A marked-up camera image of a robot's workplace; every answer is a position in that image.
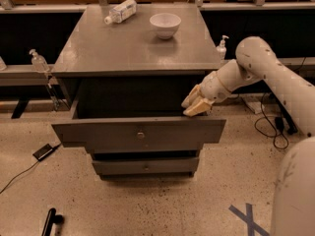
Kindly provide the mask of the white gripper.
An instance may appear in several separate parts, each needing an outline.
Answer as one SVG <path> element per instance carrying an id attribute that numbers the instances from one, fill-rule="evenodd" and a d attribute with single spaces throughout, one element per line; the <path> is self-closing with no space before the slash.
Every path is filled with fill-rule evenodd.
<path id="1" fill-rule="evenodd" d="M 231 92 L 223 85 L 216 71 L 207 75 L 200 85 L 195 85 L 182 101 L 181 106 L 185 108 L 184 114 L 189 117 L 212 109 L 213 101 L 220 103 L 225 101 Z"/>

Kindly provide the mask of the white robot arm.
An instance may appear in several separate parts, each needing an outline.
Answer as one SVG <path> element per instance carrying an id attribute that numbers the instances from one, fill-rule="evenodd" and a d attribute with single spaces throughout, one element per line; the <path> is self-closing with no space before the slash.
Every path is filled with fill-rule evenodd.
<path id="1" fill-rule="evenodd" d="M 235 58 L 211 72 L 181 106 L 195 116 L 234 90 L 264 81 L 305 139 L 283 158 L 277 177 L 270 236 L 315 236 L 315 87 L 286 67 L 259 36 L 239 42 Z"/>

